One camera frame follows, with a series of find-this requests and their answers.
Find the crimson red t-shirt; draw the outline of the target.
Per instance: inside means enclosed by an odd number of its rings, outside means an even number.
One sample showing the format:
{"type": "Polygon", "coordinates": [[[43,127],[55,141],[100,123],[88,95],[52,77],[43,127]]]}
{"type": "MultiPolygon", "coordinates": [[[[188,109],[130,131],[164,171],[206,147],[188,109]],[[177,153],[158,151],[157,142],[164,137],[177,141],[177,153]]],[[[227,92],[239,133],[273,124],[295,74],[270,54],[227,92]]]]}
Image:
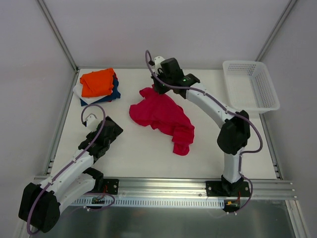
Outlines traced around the crimson red t-shirt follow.
{"type": "Polygon", "coordinates": [[[146,87],[139,91],[142,100],[129,108],[131,119],[140,126],[150,126],[171,136],[173,153],[186,156],[194,142],[195,127],[181,106],[166,94],[157,93],[146,87]]]}

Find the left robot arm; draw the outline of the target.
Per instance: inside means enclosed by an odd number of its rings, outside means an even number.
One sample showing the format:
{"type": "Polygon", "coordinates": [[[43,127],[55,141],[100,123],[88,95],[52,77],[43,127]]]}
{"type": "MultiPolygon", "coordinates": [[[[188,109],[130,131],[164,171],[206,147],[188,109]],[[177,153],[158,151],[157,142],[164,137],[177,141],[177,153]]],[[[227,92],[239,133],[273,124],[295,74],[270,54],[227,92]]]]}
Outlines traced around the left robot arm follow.
{"type": "Polygon", "coordinates": [[[50,231],[63,211],[86,193],[104,196],[118,193],[118,179],[106,179],[93,164],[110,148],[123,129],[107,116],[95,124],[92,116],[84,122],[91,132],[82,141],[63,169],[39,184],[29,183],[23,190],[18,217],[43,233],[50,231]]]}

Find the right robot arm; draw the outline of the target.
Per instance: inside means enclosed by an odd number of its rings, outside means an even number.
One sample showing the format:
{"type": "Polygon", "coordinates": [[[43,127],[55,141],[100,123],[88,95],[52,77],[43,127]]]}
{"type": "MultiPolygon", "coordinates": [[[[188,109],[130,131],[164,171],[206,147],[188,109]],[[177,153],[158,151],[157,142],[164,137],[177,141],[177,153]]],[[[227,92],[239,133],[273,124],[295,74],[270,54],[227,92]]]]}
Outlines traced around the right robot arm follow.
{"type": "Polygon", "coordinates": [[[159,94],[173,90],[175,94],[198,106],[217,124],[220,129],[217,144],[224,153],[224,170],[221,183],[212,191],[220,196],[237,194],[244,181],[239,173],[239,155],[251,135],[248,114],[241,111],[231,115],[228,107],[211,96],[196,76],[184,74],[175,58],[156,57],[148,59],[147,65],[159,94]]]}

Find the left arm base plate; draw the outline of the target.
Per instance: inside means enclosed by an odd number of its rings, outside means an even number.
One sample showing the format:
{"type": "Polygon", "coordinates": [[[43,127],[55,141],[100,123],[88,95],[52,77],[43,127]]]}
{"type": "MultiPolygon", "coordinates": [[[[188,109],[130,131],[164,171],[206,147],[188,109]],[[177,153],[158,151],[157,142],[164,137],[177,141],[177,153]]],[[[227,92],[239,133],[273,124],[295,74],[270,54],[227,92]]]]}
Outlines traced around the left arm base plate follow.
{"type": "Polygon", "coordinates": [[[100,178],[96,180],[95,186],[92,189],[94,193],[107,193],[117,195],[119,189],[119,180],[111,178],[100,178]]]}

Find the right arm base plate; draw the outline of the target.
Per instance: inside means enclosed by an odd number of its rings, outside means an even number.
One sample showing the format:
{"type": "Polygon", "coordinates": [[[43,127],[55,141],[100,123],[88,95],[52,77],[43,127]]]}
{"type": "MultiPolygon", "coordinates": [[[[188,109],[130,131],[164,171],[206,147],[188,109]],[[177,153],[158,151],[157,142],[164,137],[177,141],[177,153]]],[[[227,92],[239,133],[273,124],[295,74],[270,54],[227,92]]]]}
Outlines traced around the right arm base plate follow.
{"type": "Polygon", "coordinates": [[[250,187],[247,181],[225,183],[222,181],[206,181],[206,193],[208,197],[249,197],[250,187]]]}

